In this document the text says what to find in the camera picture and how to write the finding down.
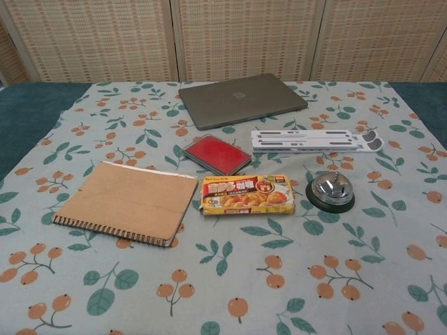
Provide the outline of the silver desk call bell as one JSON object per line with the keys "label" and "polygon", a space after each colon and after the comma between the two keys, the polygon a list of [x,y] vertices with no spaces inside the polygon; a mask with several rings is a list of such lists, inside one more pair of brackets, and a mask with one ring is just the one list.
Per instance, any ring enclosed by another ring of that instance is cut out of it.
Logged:
{"label": "silver desk call bell", "polygon": [[305,193],[314,206],[333,214],[351,210],[356,201],[352,183],[339,172],[319,174],[307,184]]}

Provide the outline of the red ink stamp pad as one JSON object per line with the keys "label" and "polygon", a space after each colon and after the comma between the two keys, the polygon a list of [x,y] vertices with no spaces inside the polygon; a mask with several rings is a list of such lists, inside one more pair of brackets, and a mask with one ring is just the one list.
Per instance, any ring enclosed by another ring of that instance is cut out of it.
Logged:
{"label": "red ink stamp pad", "polygon": [[249,154],[210,134],[186,146],[183,154],[220,175],[235,174],[251,162]]}

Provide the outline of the yellow curry box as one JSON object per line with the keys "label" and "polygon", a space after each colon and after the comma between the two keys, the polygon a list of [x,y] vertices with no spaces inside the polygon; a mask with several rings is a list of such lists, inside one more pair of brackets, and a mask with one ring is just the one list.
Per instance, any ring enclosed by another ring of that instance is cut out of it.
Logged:
{"label": "yellow curry box", "polygon": [[209,176],[203,179],[200,194],[205,216],[295,211],[293,189],[284,174]]}

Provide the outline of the grey closed laptop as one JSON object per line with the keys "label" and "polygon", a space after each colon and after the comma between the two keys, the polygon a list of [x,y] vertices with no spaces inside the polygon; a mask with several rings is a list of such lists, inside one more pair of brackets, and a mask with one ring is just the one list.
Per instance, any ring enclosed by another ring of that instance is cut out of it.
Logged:
{"label": "grey closed laptop", "polygon": [[273,74],[262,74],[179,90],[200,131],[303,110],[308,102]]}

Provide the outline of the white folding laptop stand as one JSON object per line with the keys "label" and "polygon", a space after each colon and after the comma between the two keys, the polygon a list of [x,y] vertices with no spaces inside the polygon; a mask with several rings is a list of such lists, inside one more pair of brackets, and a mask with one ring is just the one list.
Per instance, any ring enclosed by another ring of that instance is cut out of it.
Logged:
{"label": "white folding laptop stand", "polygon": [[307,152],[378,152],[383,140],[374,130],[353,134],[346,130],[252,131],[255,153],[301,154]]}

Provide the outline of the brown spiral notebook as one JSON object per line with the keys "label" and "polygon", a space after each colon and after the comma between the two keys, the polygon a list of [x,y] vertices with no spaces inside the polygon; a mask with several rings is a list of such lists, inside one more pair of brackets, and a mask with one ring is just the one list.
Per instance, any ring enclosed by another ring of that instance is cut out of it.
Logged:
{"label": "brown spiral notebook", "polygon": [[169,247],[197,184],[186,174],[102,161],[52,222]]}

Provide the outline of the floral printed tablecloth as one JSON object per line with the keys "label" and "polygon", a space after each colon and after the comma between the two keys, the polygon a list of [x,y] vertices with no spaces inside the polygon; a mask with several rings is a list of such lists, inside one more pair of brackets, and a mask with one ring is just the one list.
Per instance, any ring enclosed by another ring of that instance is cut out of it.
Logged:
{"label": "floral printed tablecloth", "polygon": [[[169,248],[52,223],[102,161],[207,176],[181,82],[101,82],[26,154],[0,143],[0,335],[447,335],[447,148],[386,82],[292,82],[306,110],[214,129],[374,130],[373,154],[258,154],[291,215],[204,216],[196,193]],[[355,204],[308,201],[343,174]]]}

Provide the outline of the woven folding screen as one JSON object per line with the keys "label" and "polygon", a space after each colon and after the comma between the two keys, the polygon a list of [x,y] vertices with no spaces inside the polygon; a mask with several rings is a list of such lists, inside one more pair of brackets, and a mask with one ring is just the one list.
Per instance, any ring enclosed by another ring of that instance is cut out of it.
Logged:
{"label": "woven folding screen", "polygon": [[447,82],[447,0],[0,0],[0,82]]}

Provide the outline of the teal table cover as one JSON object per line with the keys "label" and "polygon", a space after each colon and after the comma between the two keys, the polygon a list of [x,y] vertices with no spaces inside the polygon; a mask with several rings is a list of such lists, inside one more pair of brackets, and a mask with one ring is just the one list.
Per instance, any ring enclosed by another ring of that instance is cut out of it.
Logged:
{"label": "teal table cover", "polygon": [[[447,82],[390,85],[447,148]],[[0,117],[5,119],[0,121],[0,143],[6,146],[6,153],[26,154],[90,86],[90,83],[28,82],[1,90]]]}

